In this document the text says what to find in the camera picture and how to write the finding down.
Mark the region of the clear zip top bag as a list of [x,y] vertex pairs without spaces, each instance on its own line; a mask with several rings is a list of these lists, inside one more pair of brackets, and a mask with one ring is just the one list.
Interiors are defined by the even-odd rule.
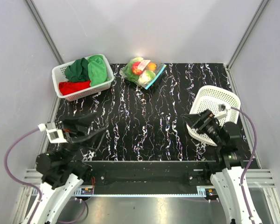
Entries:
[[121,77],[136,85],[148,90],[157,80],[166,68],[166,64],[155,63],[142,57],[136,57],[120,71]]

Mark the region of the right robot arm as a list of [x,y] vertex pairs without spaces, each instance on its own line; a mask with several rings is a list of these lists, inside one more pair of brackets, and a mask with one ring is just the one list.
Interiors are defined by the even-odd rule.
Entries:
[[216,144],[216,165],[206,164],[203,181],[213,185],[228,224],[262,223],[247,185],[245,165],[238,150],[240,131],[237,124],[219,120],[209,110],[197,114],[183,114],[183,121],[198,134],[206,134]]

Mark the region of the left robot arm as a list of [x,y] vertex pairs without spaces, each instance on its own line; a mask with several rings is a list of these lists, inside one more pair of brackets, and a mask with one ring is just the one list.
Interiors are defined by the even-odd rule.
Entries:
[[23,220],[25,224],[55,224],[66,203],[81,185],[94,184],[93,168],[75,154],[82,147],[98,150],[106,135],[106,128],[87,132],[95,112],[79,116],[65,116],[58,122],[39,124],[49,142],[59,144],[57,151],[42,153],[36,158],[36,171],[42,175],[36,188],[37,198]]

